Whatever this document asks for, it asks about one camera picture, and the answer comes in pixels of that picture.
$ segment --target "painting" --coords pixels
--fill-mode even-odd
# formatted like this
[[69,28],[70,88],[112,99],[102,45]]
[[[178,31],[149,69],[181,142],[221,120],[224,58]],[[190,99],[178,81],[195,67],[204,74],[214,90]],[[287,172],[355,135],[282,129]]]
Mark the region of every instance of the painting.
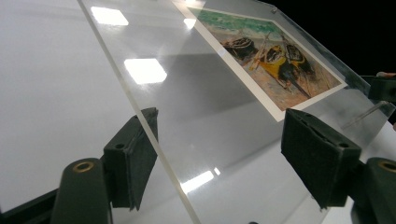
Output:
[[176,5],[277,121],[347,85],[275,21]]

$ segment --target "dark background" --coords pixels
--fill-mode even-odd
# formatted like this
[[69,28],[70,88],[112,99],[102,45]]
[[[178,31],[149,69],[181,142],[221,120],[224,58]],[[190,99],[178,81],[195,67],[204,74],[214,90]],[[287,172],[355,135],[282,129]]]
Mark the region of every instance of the dark background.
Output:
[[358,75],[396,72],[391,1],[261,1],[285,13]]

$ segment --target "white surface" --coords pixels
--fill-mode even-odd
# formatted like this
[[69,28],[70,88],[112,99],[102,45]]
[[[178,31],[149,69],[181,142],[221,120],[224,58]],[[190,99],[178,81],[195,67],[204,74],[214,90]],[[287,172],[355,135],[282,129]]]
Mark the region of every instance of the white surface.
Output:
[[[1,1],[0,28],[0,207],[5,212],[58,188],[70,162],[100,157],[134,111],[76,1]],[[365,155],[395,158],[389,127]],[[239,174],[260,169],[254,161]],[[141,210],[113,213],[116,223],[191,222],[158,161]],[[348,214],[347,208],[332,209],[323,223],[348,224]]]

